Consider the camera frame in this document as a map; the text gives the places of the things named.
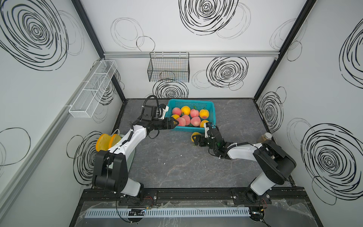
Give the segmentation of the yellow peach top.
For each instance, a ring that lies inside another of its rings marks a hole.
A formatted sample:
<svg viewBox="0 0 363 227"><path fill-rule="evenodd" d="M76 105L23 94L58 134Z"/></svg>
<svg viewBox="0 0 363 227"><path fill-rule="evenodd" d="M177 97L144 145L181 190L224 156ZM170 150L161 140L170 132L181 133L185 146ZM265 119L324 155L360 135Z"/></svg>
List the yellow peach top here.
<svg viewBox="0 0 363 227"><path fill-rule="evenodd" d="M191 140L192 140L192 142L194 143L195 142L195 140L196 140L196 138L197 138L197 136L200 136L201 135L201 133L199 133L199 132L194 132L193 134L192 134L192 136L191 136Z"/></svg>

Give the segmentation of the pink peach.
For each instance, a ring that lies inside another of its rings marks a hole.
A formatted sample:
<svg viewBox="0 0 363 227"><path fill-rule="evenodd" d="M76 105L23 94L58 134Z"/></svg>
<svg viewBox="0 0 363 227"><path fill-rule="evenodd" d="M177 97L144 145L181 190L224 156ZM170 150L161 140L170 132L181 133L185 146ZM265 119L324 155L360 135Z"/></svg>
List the pink peach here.
<svg viewBox="0 0 363 227"><path fill-rule="evenodd" d="M186 126L186 119L183 117L179 117L176 119L178 121L178 126L179 127L185 127Z"/></svg>
<svg viewBox="0 0 363 227"><path fill-rule="evenodd" d="M181 116L181 114L182 114L182 111L181 111L181 109L180 109L180 108L175 107L175 108L173 108L173 109L172 109L172 115L178 115L178 116Z"/></svg>
<svg viewBox="0 0 363 227"><path fill-rule="evenodd" d="M197 109L191 109L190 110L190 117L191 118L199 117L199 111Z"/></svg>
<svg viewBox="0 0 363 227"><path fill-rule="evenodd" d="M184 118L185 119L185 126L187 127L187 126L189 126L190 125L190 123L191 123L191 118L190 118L190 116L189 115L183 115L182 116L182 118Z"/></svg>
<svg viewBox="0 0 363 227"><path fill-rule="evenodd" d="M201 119L200 119L198 116L193 117L193 118L191 119L191 125L192 125L193 127L200 127L200 123L201 123Z"/></svg>

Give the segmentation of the pink peach bottom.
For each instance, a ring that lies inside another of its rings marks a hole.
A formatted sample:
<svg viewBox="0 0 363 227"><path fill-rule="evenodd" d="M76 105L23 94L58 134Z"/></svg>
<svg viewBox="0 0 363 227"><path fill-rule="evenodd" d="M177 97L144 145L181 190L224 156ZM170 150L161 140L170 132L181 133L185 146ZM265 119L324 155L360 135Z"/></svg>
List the pink peach bottom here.
<svg viewBox="0 0 363 227"><path fill-rule="evenodd" d="M201 119L200 119L198 116L193 117L193 118L191 119L191 125L192 125L193 127L200 127L200 123L201 123Z"/></svg>

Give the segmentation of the yellow red peach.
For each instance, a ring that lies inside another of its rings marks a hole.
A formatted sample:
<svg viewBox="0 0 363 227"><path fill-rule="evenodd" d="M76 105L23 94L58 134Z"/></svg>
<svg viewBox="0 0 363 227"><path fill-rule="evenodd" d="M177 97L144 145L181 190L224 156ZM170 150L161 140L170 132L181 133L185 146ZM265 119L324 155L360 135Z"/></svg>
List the yellow red peach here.
<svg viewBox="0 0 363 227"><path fill-rule="evenodd" d="M201 119L205 119L205 120L207 120L207 119L209 118L209 111L208 111L208 110L206 110L206 109L201 109L201 110L199 111L199 117L200 117Z"/></svg>

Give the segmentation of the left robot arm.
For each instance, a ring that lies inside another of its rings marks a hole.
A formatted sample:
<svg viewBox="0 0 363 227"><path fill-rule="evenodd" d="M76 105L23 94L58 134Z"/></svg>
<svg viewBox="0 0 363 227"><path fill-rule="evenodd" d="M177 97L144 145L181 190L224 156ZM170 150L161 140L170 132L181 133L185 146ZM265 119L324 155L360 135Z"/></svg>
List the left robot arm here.
<svg viewBox="0 0 363 227"><path fill-rule="evenodd" d="M143 105L141 115L130 124L130 130L115 145L101 150L95 157L92 186L140 197L142 184L129 178L128 160L131 154L151 131L171 130L179 123L172 117L166 117L169 107Z"/></svg>

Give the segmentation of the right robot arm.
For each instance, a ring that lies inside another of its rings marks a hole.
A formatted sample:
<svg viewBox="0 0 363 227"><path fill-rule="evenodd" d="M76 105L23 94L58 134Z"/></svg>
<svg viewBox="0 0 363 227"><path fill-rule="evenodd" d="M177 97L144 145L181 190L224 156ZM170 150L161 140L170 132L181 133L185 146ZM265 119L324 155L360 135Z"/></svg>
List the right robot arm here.
<svg viewBox="0 0 363 227"><path fill-rule="evenodd" d="M296 161L272 140L252 144L226 142L217 126L207 123L205 132L195 132L191 140L196 146L207 147L219 159L244 159L255 161L262 169L245 190L249 203L257 203L275 185L283 185L296 168Z"/></svg>

